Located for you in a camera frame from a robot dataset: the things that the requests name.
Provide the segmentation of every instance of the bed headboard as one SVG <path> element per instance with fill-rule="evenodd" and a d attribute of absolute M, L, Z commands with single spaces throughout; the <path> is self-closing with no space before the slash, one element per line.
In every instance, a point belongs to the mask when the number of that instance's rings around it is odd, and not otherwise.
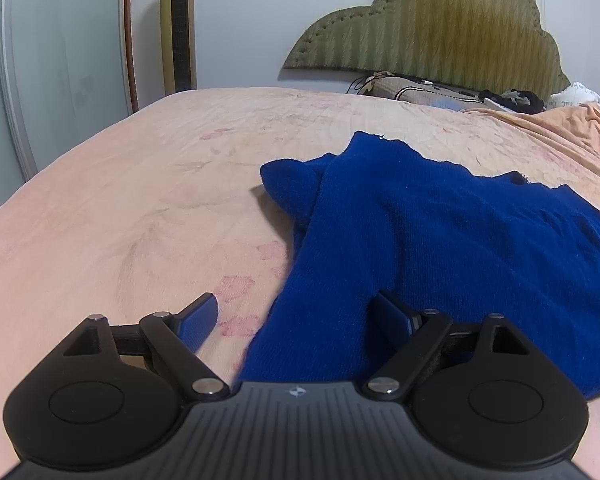
<path fill-rule="evenodd" d="M 534 0 L 375 0 L 315 22 L 285 68 L 388 71 L 543 99 L 569 80 Z"/>

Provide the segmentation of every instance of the peach bed sheet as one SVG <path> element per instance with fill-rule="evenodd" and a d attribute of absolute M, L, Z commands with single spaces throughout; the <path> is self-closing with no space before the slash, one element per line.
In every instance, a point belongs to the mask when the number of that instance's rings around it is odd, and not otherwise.
<path fill-rule="evenodd" d="M 258 169 L 339 153 L 364 130 L 479 175 L 569 184 L 600 209 L 600 110 L 465 113 L 366 96 L 218 89 L 163 99 L 56 160 L 0 208 L 0 475 L 16 463 L 9 391 L 82 318 L 135 323 L 206 291 L 220 319 L 199 356 L 225 380 L 289 268 L 289 218 Z M 576 462 L 600 480 L 600 399 Z"/>

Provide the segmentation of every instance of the gold tower fan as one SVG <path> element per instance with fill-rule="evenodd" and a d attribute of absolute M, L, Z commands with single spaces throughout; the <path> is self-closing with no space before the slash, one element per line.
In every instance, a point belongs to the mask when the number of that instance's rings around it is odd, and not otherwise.
<path fill-rule="evenodd" d="M 164 92 L 197 88 L 193 0 L 160 0 Z"/>

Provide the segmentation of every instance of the wrinkled fabric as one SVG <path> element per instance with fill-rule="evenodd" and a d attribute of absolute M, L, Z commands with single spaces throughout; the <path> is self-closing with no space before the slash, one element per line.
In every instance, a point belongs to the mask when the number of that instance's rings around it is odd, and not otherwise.
<path fill-rule="evenodd" d="M 568 186 L 476 177 L 362 132 L 340 156 L 260 173 L 295 221 L 296 257 L 244 380 L 368 377 L 394 352 L 367 311 L 387 289 L 455 320 L 502 312 L 600 393 L 600 211 Z"/>
<path fill-rule="evenodd" d="M 553 94 L 547 101 L 548 110 L 563 106 L 580 106 L 586 103 L 595 103 L 600 107 L 600 96 L 582 83 L 573 83 L 562 92 Z"/>

